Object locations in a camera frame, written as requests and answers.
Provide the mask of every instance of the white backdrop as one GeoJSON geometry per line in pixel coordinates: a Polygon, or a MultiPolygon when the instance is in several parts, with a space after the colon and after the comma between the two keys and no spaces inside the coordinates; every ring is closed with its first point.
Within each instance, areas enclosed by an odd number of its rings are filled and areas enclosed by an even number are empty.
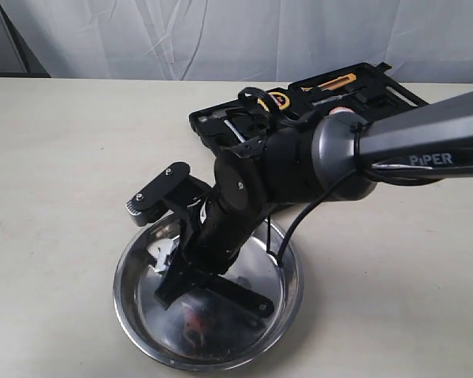
{"type": "Polygon", "coordinates": [[[53,77],[473,82],[473,0],[0,0],[53,77]]]}

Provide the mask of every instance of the table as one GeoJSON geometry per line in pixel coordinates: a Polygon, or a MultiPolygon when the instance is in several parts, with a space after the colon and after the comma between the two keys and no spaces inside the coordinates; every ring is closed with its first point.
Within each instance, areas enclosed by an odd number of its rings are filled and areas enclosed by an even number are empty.
{"type": "MultiPolygon", "coordinates": [[[[173,161],[213,183],[187,116],[244,85],[0,79],[0,377],[189,376],[117,322],[114,269],[138,231],[124,204],[173,161]]],[[[406,87],[429,102],[473,90],[406,87]]],[[[214,376],[473,377],[473,179],[380,185],[320,206],[293,239],[307,279],[296,322],[214,376]]]]}

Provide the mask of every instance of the black tool case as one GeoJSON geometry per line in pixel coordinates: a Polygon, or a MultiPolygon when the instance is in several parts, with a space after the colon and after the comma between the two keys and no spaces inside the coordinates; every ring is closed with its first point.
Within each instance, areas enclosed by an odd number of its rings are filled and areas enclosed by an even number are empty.
{"type": "MultiPolygon", "coordinates": [[[[297,119],[313,109],[328,115],[338,107],[345,107],[373,122],[427,105],[427,102],[388,77],[385,72],[389,69],[391,67],[386,63],[377,66],[359,63],[291,83],[287,89],[277,87],[267,92],[280,100],[282,112],[292,119],[297,119]],[[347,75],[352,78],[355,76],[355,79],[344,84],[343,76],[347,75]],[[340,86],[333,90],[318,87],[333,80],[334,83],[341,80],[340,86]]],[[[225,120],[240,134],[240,139],[251,139],[264,134],[267,128],[264,117],[245,111],[238,100],[198,110],[189,115],[193,131],[214,154],[222,147],[241,143],[225,120]]]]}

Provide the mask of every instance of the tape measure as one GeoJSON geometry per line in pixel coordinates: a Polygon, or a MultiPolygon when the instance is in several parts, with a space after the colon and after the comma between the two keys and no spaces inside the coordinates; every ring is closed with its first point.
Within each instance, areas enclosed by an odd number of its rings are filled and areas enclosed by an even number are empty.
{"type": "MultiPolygon", "coordinates": [[[[280,110],[287,109],[291,105],[291,100],[289,100],[289,97],[287,97],[282,92],[268,92],[268,94],[274,98],[280,110]]],[[[267,112],[270,111],[268,109],[268,106],[266,106],[266,104],[263,102],[263,100],[258,100],[258,104],[260,104],[267,112]]]]}

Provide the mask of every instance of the metal bowl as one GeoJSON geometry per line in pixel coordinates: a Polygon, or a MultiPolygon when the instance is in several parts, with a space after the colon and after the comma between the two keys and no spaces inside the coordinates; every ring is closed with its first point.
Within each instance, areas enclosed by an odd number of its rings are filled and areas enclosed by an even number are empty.
{"type": "MultiPolygon", "coordinates": [[[[283,231],[272,222],[271,249],[283,231]]],[[[146,226],[127,245],[114,277],[114,307],[126,335],[147,356],[176,369],[227,370],[270,349],[289,328],[300,307],[304,274],[299,256],[287,248],[283,266],[266,253],[267,223],[244,244],[225,278],[271,299],[275,311],[261,319],[211,291],[196,289],[164,310],[154,299],[161,276],[148,264],[147,246],[174,242],[178,219],[164,217],[146,226]]]]}

